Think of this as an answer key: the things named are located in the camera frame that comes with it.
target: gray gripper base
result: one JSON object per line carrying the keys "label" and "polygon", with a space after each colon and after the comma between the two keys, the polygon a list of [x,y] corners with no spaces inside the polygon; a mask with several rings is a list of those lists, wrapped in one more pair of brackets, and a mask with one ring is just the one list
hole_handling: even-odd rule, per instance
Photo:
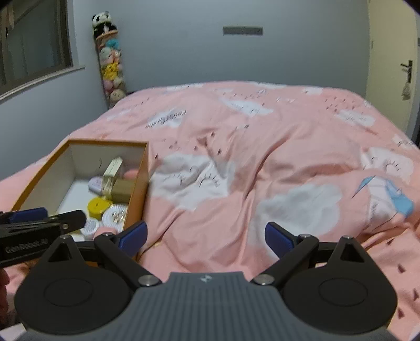
{"label": "gray gripper base", "polygon": [[19,340],[396,341],[385,328],[357,336],[314,329],[288,311],[274,287],[248,283],[243,273],[172,273],[163,285],[137,290],[118,318],[95,331],[51,336],[30,330]]}

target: stuffed animal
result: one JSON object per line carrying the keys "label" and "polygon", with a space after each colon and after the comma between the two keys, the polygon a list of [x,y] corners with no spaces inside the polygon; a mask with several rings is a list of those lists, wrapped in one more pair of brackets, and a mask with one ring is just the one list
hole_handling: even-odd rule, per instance
{"label": "stuffed animal", "polygon": [[126,96],[126,94],[124,93],[124,91],[122,91],[121,89],[115,89],[109,95],[109,101],[112,104],[116,104],[119,100],[123,99],[125,96]]}
{"label": "stuffed animal", "polygon": [[101,65],[112,64],[114,62],[114,52],[110,47],[104,47],[99,52],[99,61]]}
{"label": "stuffed animal", "polygon": [[104,83],[104,89],[106,91],[110,91],[113,87],[114,87],[114,82],[110,81],[109,79],[104,79],[103,83]]}
{"label": "stuffed animal", "polygon": [[109,39],[106,43],[105,46],[113,48],[114,50],[120,50],[120,44],[118,42],[117,39]]}
{"label": "stuffed animal", "polygon": [[118,50],[112,50],[112,57],[114,59],[113,63],[120,63],[120,56],[121,56],[121,52]]}
{"label": "stuffed animal", "polygon": [[112,20],[111,20],[111,16],[109,12],[102,12],[93,16],[92,26],[94,29],[93,35],[95,39],[104,33],[108,33],[109,31],[113,31],[117,29],[117,27],[112,24]]}
{"label": "stuffed animal", "polygon": [[118,88],[121,85],[122,82],[124,82],[124,78],[117,76],[117,77],[114,78],[113,86],[115,88]]}
{"label": "stuffed animal", "polygon": [[118,74],[118,64],[112,63],[102,67],[102,77],[113,81]]}

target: panda plush toy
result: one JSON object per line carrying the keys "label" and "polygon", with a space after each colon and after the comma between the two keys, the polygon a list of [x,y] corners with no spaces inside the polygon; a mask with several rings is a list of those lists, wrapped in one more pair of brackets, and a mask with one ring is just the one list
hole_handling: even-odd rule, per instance
{"label": "panda plush toy", "polygon": [[117,27],[112,24],[109,12],[102,12],[93,16],[92,25],[95,39],[104,33],[117,29]]}

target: bed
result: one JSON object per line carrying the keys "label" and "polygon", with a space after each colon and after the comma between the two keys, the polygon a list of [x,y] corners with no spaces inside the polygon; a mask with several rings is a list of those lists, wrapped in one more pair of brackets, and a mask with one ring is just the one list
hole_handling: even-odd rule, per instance
{"label": "bed", "polygon": [[[257,82],[142,90],[72,138],[149,141],[149,236],[141,263],[175,272],[273,264],[264,227],[359,239],[395,287],[389,329],[420,332],[420,151],[359,95]],[[0,182],[8,210],[48,157]],[[27,269],[8,269],[13,295]]]}

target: yellow plush toy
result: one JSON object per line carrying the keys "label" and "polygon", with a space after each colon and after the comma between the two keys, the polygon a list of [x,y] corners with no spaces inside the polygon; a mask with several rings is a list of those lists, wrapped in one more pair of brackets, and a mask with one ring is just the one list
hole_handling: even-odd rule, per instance
{"label": "yellow plush toy", "polygon": [[102,76],[104,79],[113,81],[118,74],[118,63],[108,64],[102,67]]}

